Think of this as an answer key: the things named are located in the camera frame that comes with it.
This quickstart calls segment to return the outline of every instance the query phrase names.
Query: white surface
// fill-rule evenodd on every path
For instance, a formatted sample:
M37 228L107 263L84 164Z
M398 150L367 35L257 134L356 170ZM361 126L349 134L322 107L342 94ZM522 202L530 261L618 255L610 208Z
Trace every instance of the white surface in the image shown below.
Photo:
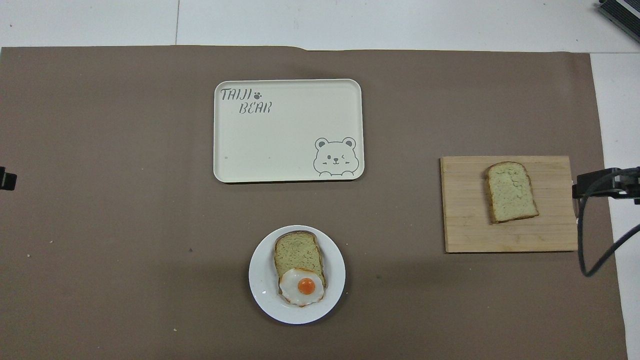
M606 167L640 166L640 54L592 54ZM613 237L640 223L640 205L609 201ZM640 234L616 251L629 359L640 359Z
M0 1L0 46L175 44L177 0Z
M300 230L316 235L326 279L322 301L305 307L291 305L278 294L278 273L273 263L276 240L286 233ZM344 260L333 240L322 231L304 225L281 227L267 235L255 248L249 264L249 286L253 298L270 317L285 323L309 323L326 315L340 300L345 276Z
M289 45L308 49L448 49L592 55L605 164L640 165L640 44L596 0L0 1L0 46ZM616 74L617 70L626 73ZM640 206L611 201L614 236ZM616 254L630 360L640 360L640 241Z
M625 53L597 1L181 0L178 44Z
M225 81L214 100L225 183L353 180L364 171L362 93L351 79Z

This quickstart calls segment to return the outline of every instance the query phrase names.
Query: bear drawing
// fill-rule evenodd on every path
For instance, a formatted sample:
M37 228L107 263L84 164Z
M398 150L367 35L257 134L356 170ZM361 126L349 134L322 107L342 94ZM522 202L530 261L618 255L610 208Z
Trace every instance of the bear drawing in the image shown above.
M342 176L345 173L353 175L360 166L355 147L356 141L353 138L344 138L341 142L330 142L325 138L316 140L314 169L320 176Z

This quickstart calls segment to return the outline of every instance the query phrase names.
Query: toast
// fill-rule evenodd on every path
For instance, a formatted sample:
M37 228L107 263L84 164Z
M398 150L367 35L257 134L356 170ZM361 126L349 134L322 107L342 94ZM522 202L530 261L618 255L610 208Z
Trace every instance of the toast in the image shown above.
M302 268L316 273L326 288L322 268L322 256L316 236L308 231L293 231L279 237L275 245L273 261L278 272L278 282L282 275L293 268Z
M531 178L521 163L503 161L485 172L491 222L498 224L538 216Z

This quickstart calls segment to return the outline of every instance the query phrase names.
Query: orange yolk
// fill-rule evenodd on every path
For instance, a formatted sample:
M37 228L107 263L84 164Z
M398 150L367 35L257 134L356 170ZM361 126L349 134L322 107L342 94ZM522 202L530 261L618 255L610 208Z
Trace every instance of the orange yolk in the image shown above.
M313 293L315 289L316 284L312 279L309 279L308 277L298 281L298 291L305 295Z

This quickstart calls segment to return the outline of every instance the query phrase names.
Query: wooden cutting board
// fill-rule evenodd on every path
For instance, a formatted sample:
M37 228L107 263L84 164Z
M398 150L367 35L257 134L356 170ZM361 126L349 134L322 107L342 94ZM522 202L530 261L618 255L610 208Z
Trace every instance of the wooden cutting board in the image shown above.
M525 166L540 215L492 224L484 171L501 161ZM447 252L577 249L568 156L446 156L440 159Z

